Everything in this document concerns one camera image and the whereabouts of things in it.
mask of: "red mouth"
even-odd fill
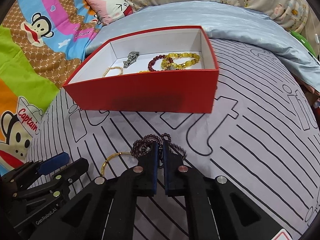
[[[9,153],[6,153],[2,150],[0,150],[0,157],[13,168],[18,168],[21,165],[23,165],[22,161],[18,160],[16,157],[13,157]]]
[[[130,14],[133,14],[133,10],[130,5],[124,10],[123,14],[124,14],[124,16],[128,16]]]
[[[36,42],[40,43],[40,41],[38,40],[38,34],[36,32],[31,30],[26,24],[24,24],[24,28],[26,29],[26,31],[28,31],[32,34],[32,37]]]

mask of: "green fabric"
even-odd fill
[[[46,111],[59,89],[33,70],[8,28],[0,25],[0,78],[18,97]]]
[[[310,43],[307,41],[307,39],[305,37],[303,37],[302,35],[300,35],[297,32],[294,32],[294,31],[290,31],[290,32],[293,37],[295,37],[298,41],[300,41],[303,44],[303,46],[305,46],[307,48],[307,50],[309,50],[310,53],[313,56],[315,56],[315,58],[317,57],[315,51],[313,50],[312,46],[310,45]]]

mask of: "silver rivet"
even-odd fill
[[[95,182],[95,184],[97,184],[97,185],[103,184],[104,181],[105,181],[104,177],[97,177],[97,178],[94,179],[94,182]]]
[[[54,193],[53,193],[53,196],[54,197],[58,197],[60,195],[60,192],[59,191],[55,191]]]
[[[189,168],[187,166],[181,165],[178,168],[178,171],[180,172],[187,172],[189,170]]]
[[[135,166],[135,167],[133,168],[133,171],[134,171],[135,173],[140,173],[140,172],[143,172],[143,168],[142,168],[141,166]]]
[[[220,184],[225,184],[227,183],[227,178],[225,176],[219,176],[217,177],[217,181],[220,183]]]

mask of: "red beaded bracelet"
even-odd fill
[[[173,63],[173,59],[170,58],[169,56],[159,55],[159,56],[154,57],[153,60],[151,60],[151,61],[149,62],[149,64],[148,64],[148,70],[150,70],[151,72],[152,72],[152,71],[158,71],[158,70],[154,70],[154,69],[152,68],[152,66],[156,63],[156,61],[157,61],[158,59],[161,59],[161,58],[166,59],[169,63]]]

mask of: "box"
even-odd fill
[[[123,67],[131,51],[140,56]],[[143,72],[155,56],[191,52],[200,62],[187,70]],[[183,63],[190,58],[179,58]],[[157,60],[153,68],[161,70]],[[130,33],[106,41],[63,85],[84,110],[211,113],[219,67],[210,41],[201,26],[174,26]]]

